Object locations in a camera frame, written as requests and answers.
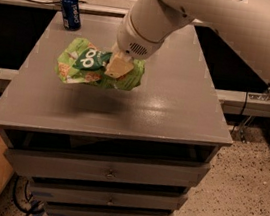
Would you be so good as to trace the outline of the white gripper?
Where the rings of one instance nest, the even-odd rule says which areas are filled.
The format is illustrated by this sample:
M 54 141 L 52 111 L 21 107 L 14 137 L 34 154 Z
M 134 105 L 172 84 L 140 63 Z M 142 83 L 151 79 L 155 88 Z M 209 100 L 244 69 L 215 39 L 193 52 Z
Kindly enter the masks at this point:
M 150 42 L 135 30 L 130 14 L 123 17 L 117 29 L 116 42 L 112 47 L 110 62 L 105 68 L 105 75 L 113 79 L 128 74 L 134 68 L 135 60 L 144 60 L 160 49 L 163 42 Z

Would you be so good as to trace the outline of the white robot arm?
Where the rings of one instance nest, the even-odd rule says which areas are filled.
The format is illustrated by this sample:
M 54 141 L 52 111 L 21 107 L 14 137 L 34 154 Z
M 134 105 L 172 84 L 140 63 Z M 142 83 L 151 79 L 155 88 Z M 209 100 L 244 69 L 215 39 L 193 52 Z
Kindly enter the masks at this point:
M 137 0 L 121 22 L 113 50 L 147 59 L 171 33 L 196 19 L 216 30 L 270 84 L 270 0 Z

